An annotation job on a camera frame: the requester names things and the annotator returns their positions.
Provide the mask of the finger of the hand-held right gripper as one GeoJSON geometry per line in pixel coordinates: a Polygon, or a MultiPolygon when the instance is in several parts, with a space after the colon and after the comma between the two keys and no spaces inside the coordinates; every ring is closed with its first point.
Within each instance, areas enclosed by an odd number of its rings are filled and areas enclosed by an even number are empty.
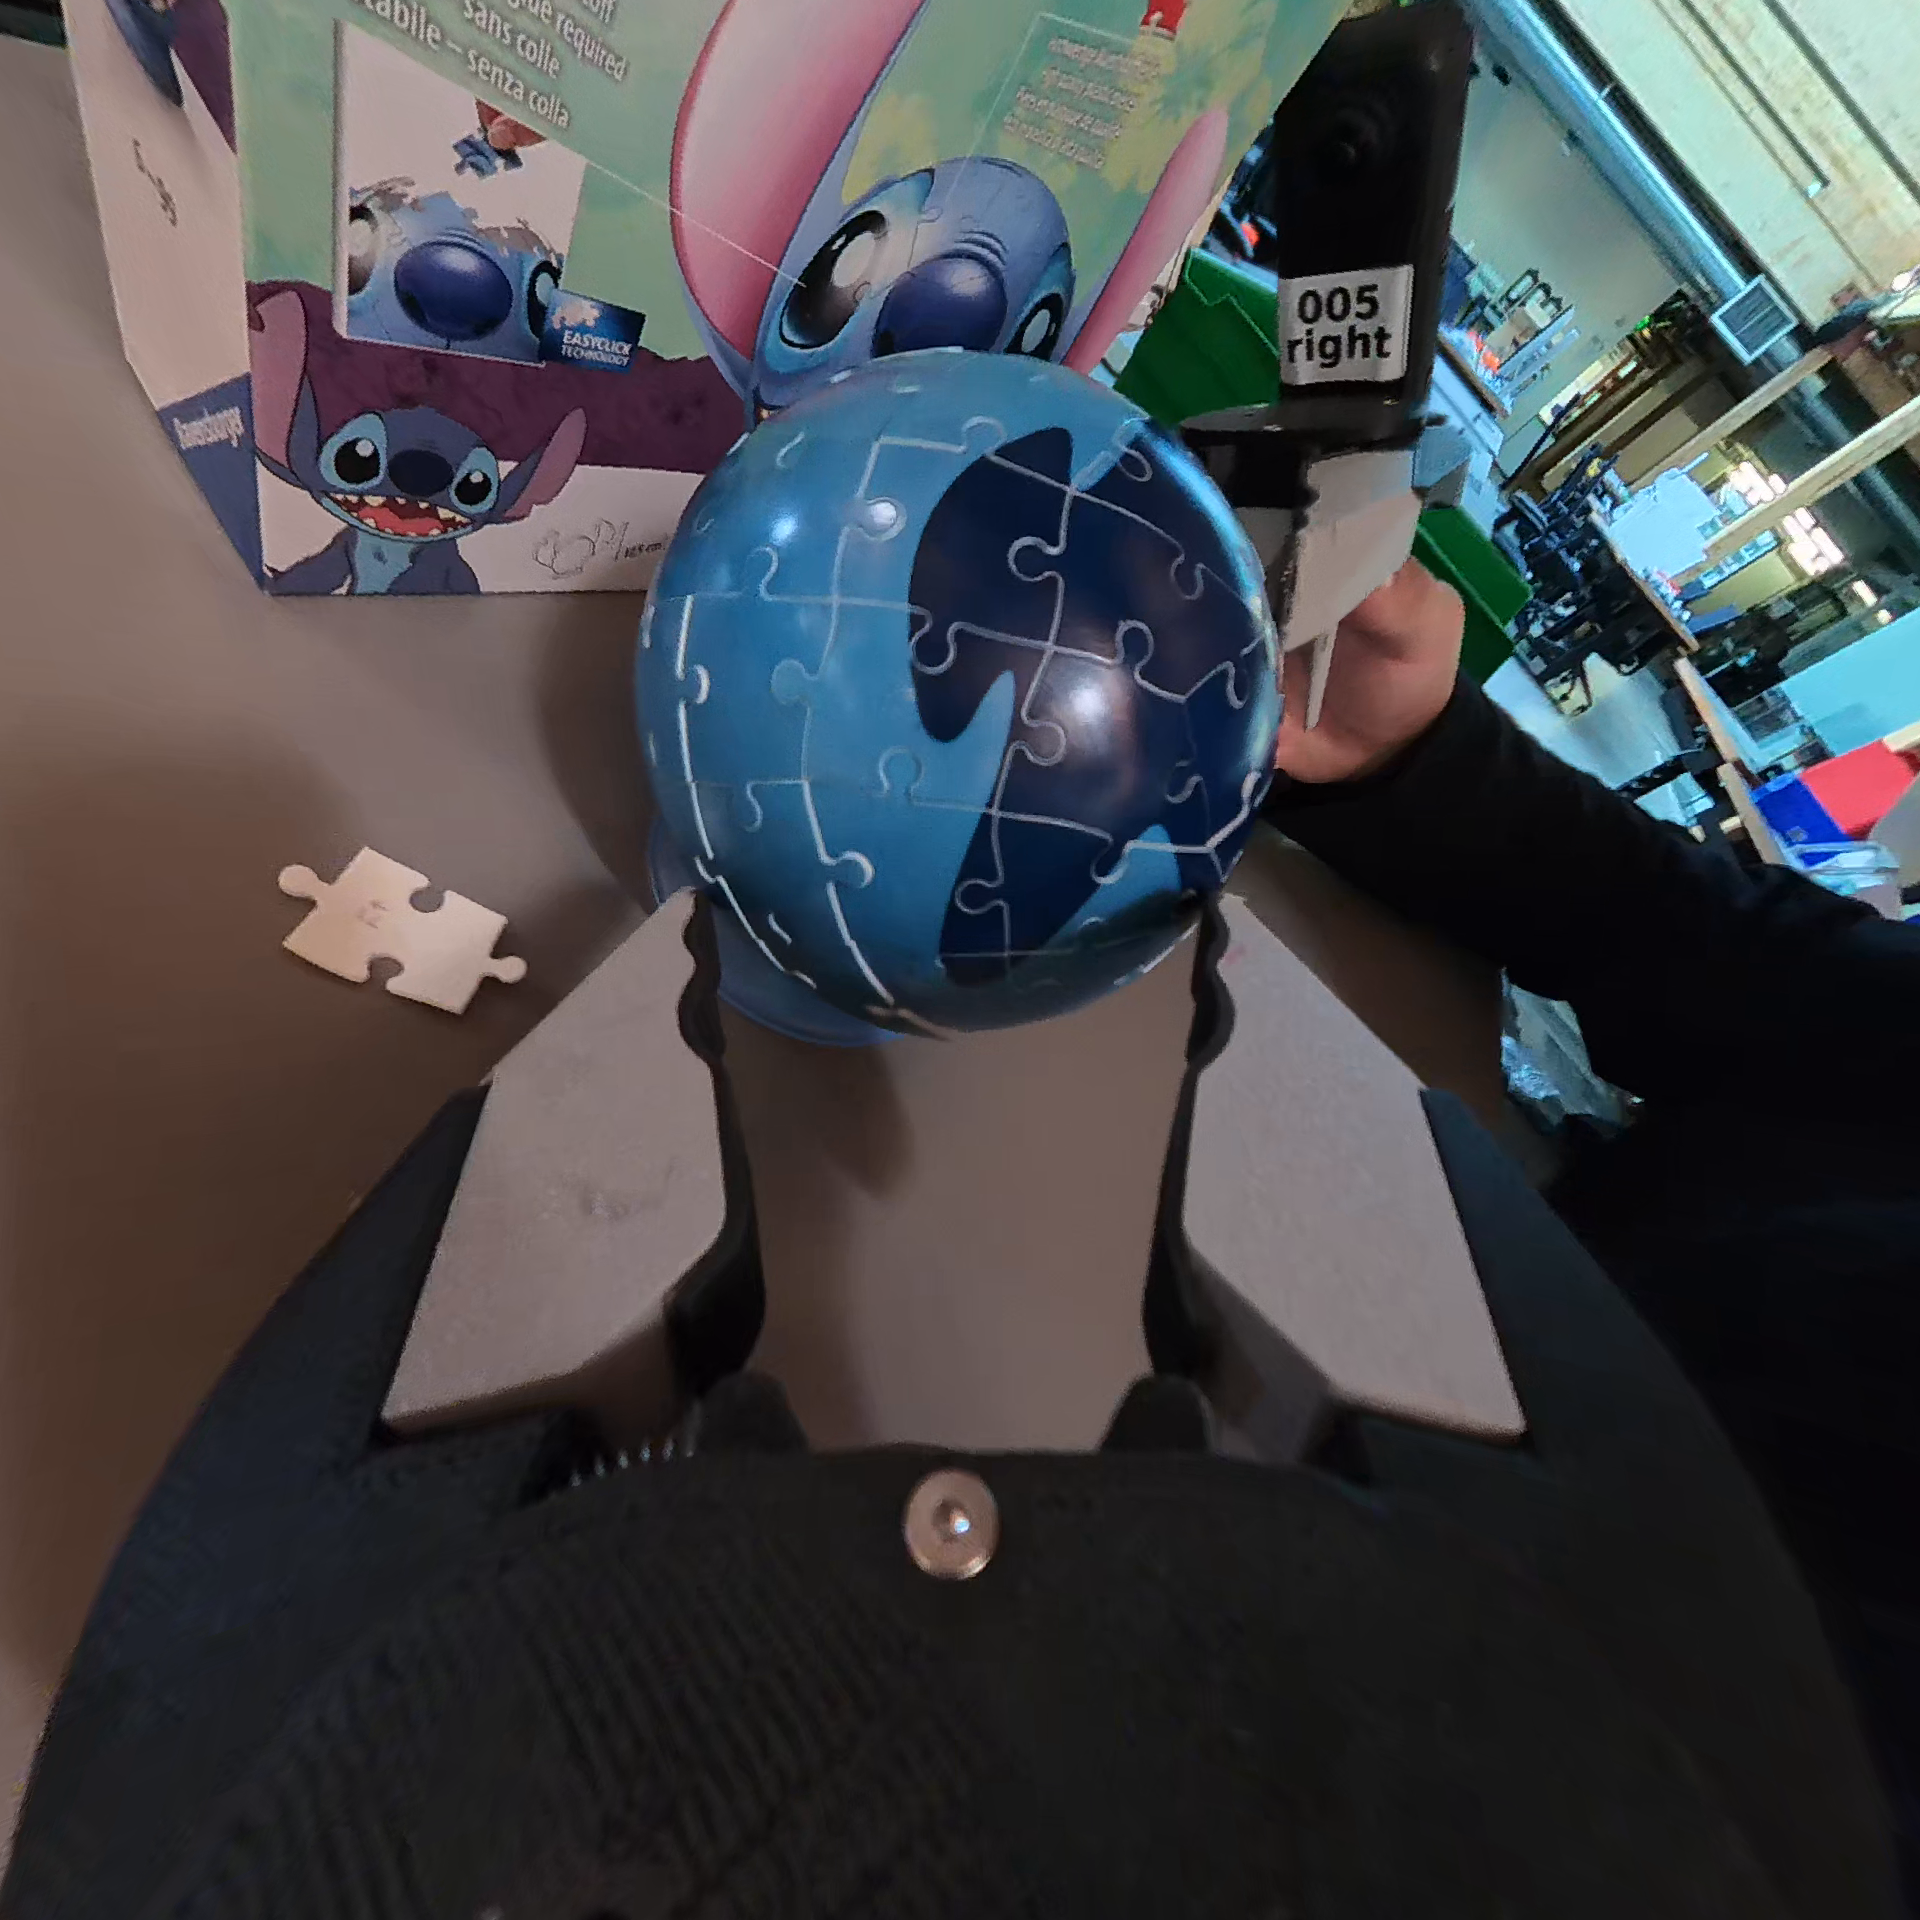
{"type": "Polygon", "coordinates": [[[1318,644],[1370,598],[1412,550],[1420,489],[1408,454],[1331,454],[1302,467],[1281,555],[1281,636],[1318,644]]]}

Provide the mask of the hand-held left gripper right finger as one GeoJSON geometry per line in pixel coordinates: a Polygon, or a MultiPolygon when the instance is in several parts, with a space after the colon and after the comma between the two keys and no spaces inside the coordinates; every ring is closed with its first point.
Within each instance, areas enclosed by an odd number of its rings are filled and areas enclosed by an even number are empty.
{"type": "Polygon", "coordinates": [[[1346,1414],[1521,1444],[1424,1086],[1238,901],[1193,930],[1143,1340],[1235,1452],[1318,1452],[1346,1414]]]}

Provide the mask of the grey wall vent grille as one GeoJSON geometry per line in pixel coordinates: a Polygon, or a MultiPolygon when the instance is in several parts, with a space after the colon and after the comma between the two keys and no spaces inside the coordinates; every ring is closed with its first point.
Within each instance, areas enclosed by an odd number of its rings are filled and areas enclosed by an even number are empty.
{"type": "Polygon", "coordinates": [[[1774,277],[1748,277],[1736,297],[1709,306],[1718,344],[1748,369],[1785,344],[1793,344],[1797,313],[1793,303],[1774,289],[1774,277]]]}

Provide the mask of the person's right hand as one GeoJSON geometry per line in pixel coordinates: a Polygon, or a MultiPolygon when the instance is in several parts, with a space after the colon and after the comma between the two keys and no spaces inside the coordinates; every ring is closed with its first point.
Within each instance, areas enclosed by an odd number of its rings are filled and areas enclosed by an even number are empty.
{"type": "Polygon", "coordinates": [[[1281,783],[1364,783],[1412,749],[1454,705],[1466,661],[1466,598],[1454,586],[1406,564],[1378,593],[1364,593],[1331,634],[1331,667],[1312,724],[1312,667],[1300,647],[1281,661],[1281,783]]]}

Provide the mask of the printed cartoon puzzle box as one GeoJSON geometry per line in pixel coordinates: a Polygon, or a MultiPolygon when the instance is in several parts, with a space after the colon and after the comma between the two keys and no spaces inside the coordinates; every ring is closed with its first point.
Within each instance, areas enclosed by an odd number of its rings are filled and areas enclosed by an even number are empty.
{"type": "Polygon", "coordinates": [[[913,348],[1092,372],[1346,6],[79,0],[125,365],[267,593],[646,588],[913,348]]]}

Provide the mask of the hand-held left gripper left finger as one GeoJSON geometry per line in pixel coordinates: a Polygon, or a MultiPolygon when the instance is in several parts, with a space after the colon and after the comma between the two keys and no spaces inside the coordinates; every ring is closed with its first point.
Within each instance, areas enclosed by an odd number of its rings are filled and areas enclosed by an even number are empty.
{"type": "Polygon", "coordinates": [[[383,1424],[676,1424],[669,1310],[742,1225],[709,901],[669,893],[487,1080],[383,1424]]]}

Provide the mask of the long silver wall duct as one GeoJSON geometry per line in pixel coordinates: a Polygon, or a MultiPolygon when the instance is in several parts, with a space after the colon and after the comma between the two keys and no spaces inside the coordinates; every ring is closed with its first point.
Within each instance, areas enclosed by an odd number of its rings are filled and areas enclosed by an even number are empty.
{"type": "Polygon", "coordinates": [[[1748,56],[1718,22],[1718,6],[1686,0],[1521,0],[1476,6],[1508,44],[1553,37],[1597,88],[1680,157],[1702,181],[1730,168],[1775,170],[1790,196],[1821,202],[1839,186],[1830,162],[1774,103],[1748,56]]]}

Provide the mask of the blue storage bin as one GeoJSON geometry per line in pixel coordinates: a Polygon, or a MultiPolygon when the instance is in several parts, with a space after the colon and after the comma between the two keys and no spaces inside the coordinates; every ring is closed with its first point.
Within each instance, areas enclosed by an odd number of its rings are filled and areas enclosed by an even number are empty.
{"type": "Polygon", "coordinates": [[[1826,802],[1797,773],[1758,783],[1748,802],[1769,820],[1785,857],[1803,875],[1850,848],[1843,823],[1826,815],[1826,802]]]}

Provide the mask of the white joined puzzle pieces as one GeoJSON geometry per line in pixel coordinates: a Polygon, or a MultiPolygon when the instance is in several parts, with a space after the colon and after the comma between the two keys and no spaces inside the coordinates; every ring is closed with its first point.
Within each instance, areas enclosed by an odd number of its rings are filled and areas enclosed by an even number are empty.
{"type": "Polygon", "coordinates": [[[443,893],[416,907],[432,883],[377,848],[359,848],[337,883],[311,863],[276,875],[282,895],[311,901],[305,926],[282,941],[296,962],[371,985],[377,962],[391,962],[383,988],[460,1019],[477,985],[525,985],[529,962],[501,958],[508,917],[487,901],[443,893]]]}

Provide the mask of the blue puzzle ball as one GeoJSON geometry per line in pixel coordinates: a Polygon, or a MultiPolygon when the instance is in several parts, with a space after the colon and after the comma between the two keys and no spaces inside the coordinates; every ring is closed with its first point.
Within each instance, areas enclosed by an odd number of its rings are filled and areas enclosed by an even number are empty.
{"type": "Polygon", "coordinates": [[[689,501],[641,629],[683,840],[797,911],[838,1009],[946,1034],[1105,999],[1226,886],[1281,724],[1258,555],[1114,388],[925,348],[832,372],[689,501]]]}

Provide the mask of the red storage bin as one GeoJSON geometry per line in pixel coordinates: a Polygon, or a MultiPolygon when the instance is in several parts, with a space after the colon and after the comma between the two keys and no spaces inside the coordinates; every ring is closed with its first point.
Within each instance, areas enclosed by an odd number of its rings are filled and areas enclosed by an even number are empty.
{"type": "Polygon", "coordinates": [[[1920,783],[1920,756],[1889,736],[1862,743],[1850,756],[1814,762],[1797,773],[1821,815],[1850,840],[1869,840],[1893,802],[1920,783]]]}

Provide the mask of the green storage bin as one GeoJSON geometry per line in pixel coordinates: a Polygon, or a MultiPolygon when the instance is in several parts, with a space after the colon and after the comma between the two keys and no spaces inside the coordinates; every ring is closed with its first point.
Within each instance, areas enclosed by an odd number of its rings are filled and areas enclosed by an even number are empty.
{"type": "MultiPolygon", "coordinates": [[[[1161,422],[1215,409],[1252,409],[1279,388],[1279,281],[1215,255],[1191,255],[1179,289],[1161,297],[1119,392],[1161,422]]],[[[1466,598],[1466,673],[1491,681],[1511,661],[1532,580],[1496,544],[1496,409],[1476,379],[1439,354],[1430,369],[1439,436],[1420,454],[1424,511],[1412,555],[1466,598]]]]}

